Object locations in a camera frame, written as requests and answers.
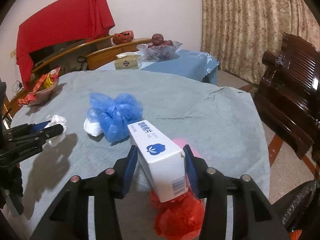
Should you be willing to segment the white tissue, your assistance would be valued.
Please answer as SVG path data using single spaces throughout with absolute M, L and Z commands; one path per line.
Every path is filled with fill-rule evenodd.
M 48 144 L 51 147 L 56 146 L 58 143 L 63 141 L 63 139 L 66 137 L 66 128 L 67 128 L 67 120 L 65 117 L 60 115 L 53 115 L 50 119 L 50 123 L 47 124 L 46 128 L 60 124 L 63 127 L 63 132 L 61 135 L 55 136 L 52 139 L 48 140 Z

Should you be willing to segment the red plastic bag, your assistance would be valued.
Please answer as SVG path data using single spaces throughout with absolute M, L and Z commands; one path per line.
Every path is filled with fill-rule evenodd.
M 161 203 L 154 190 L 150 204 L 157 211 L 154 230 L 166 239 L 195 239 L 200 235 L 204 218 L 204 203 L 191 190 Z

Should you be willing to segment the blue plastic bag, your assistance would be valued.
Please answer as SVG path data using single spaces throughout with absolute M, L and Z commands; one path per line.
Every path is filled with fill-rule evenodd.
M 98 122 L 103 135 L 110 143 L 116 143 L 129 136 L 127 126 L 142 120 L 143 105 L 133 95 L 121 93 L 111 98 L 103 93 L 91 93 L 87 118 Z

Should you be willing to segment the white cardboard box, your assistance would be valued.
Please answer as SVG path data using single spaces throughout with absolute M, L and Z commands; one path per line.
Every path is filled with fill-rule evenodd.
M 138 148 L 138 161 L 161 203 L 188 191 L 185 153 L 148 120 L 129 124 L 130 139 Z

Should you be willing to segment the pink face mask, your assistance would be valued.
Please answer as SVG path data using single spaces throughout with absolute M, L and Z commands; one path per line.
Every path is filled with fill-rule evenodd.
M 183 148 L 185 145 L 189 145 L 189 147 L 190 147 L 193 155 L 194 155 L 195 157 L 199 157 L 199 158 L 201 157 L 201 156 L 199 155 L 199 152 L 197 152 L 197 150 L 196 150 L 189 142 L 187 142 L 185 139 L 177 138 L 177 139 L 173 139 L 172 141 L 173 141 L 175 144 L 177 144 L 180 148 Z

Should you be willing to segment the black trash bag bin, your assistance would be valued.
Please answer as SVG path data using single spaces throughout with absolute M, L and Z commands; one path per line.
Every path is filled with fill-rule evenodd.
M 319 180 L 299 185 L 272 206 L 288 232 L 301 230 L 301 239 L 319 237 Z

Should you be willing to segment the snack dish with red wrappers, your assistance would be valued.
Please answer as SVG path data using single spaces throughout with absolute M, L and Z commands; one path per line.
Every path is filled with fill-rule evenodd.
M 24 98 L 18 99 L 19 106 L 31 107 L 42 106 L 49 101 L 53 89 L 59 83 L 59 74 L 61 67 L 58 66 L 47 74 L 43 74 L 38 80 L 33 90 Z

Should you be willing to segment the orange mesh net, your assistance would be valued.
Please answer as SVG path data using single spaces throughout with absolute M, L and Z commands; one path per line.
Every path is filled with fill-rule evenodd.
M 289 237 L 291 240 L 299 240 L 301 234 L 302 234 L 302 230 L 293 230 L 289 232 Z

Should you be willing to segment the white paper wad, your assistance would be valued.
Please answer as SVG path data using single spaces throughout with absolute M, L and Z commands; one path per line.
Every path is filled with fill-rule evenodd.
M 100 124 L 98 122 L 90 122 L 88 118 L 84 121 L 84 131 L 93 137 L 103 134 Z

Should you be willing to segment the grey green tablecloth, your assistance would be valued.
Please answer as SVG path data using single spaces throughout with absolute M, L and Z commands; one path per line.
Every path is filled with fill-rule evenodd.
M 49 205 L 73 175 L 97 176 L 125 157 L 129 141 L 112 145 L 84 131 L 91 93 L 112 98 L 129 93 L 143 105 L 143 117 L 172 140 L 184 139 L 211 167 L 226 176 L 250 175 L 269 194 L 270 165 L 263 125 L 251 95 L 172 74 L 144 70 L 95 70 L 60 77 L 52 100 L 22 107 L 13 126 L 66 119 L 64 139 L 20 165 L 24 213 L 6 217 L 21 239 L 28 239 Z

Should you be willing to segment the tissue box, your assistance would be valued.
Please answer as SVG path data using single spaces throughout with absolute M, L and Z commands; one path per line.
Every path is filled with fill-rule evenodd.
M 142 65 L 142 56 L 136 52 L 118 54 L 114 62 L 116 70 L 139 69 Z

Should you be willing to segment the red cloth cover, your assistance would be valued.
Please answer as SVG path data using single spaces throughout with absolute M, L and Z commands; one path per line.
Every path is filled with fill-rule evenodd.
M 16 44 L 25 90 L 32 90 L 30 53 L 55 44 L 100 38 L 114 26 L 107 0 L 58 0 L 30 16 L 20 24 Z

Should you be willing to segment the red bag on cabinet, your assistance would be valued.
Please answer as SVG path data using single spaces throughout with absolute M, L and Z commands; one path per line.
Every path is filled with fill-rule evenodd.
M 122 33 L 114 34 L 114 37 L 112 38 L 112 42 L 115 45 L 121 45 L 121 44 L 132 42 L 133 39 L 134 39 L 133 31 L 127 30 L 127 31 L 123 31 Z

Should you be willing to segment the glass fruit bowl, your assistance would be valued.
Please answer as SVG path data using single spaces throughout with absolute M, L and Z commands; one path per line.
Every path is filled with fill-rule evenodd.
M 177 56 L 176 53 L 181 45 L 177 41 L 173 41 L 172 46 L 153 46 L 152 43 L 148 43 L 137 45 L 137 49 L 142 53 L 142 57 L 146 61 L 171 60 Z

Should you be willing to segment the red apple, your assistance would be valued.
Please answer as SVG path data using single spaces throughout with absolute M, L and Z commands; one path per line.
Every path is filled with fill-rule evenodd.
M 151 42 L 154 46 L 160 46 L 164 43 L 164 37 L 162 34 L 153 34 Z

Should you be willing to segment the blue table cover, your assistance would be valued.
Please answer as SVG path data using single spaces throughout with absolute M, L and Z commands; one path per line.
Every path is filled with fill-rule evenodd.
M 143 61 L 140 70 L 175 74 L 216 85 L 219 64 L 220 62 L 208 53 L 180 49 L 170 60 Z

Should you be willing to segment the beige patterned curtain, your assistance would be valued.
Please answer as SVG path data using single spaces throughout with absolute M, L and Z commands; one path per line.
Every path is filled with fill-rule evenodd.
M 202 51 L 253 84 L 266 70 L 264 52 L 278 55 L 284 33 L 319 48 L 319 24 L 303 0 L 202 0 Z

